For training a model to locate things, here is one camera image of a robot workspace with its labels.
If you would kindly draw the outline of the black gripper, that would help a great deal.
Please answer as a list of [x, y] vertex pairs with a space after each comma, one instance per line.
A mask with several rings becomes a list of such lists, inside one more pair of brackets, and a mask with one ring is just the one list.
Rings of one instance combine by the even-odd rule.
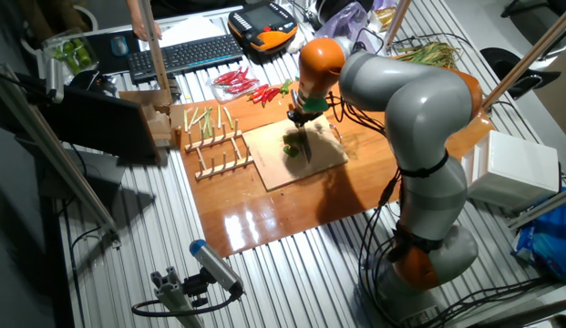
[[301, 107], [290, 106], [287, 111], [287, 118], [294, 123], [297, 133], [309, 131], [307, 122], [313, 121], [323, 114], [322, 111], [309, 111]]

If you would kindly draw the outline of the person's bare hand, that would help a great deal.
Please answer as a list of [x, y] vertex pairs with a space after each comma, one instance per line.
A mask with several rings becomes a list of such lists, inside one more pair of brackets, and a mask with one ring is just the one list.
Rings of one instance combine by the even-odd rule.
[[[146, 30], [145, 30], [145, 26], [142, 22], [142, 19], [141, 18], [132, 18], [131, 23], [132, 23], [132, 31], [133, 31], [134, 35], [138, 39], [146, 41], [147, 40], [147, 33], [146, 33]], [[155, 32], [156, 32], [158, 39], [162, 39], [162, 33], [161, 33], [161, 30], [160, 30], [160, 26], [157, 23], [155, 23], [154, 27], [155, 27]]]

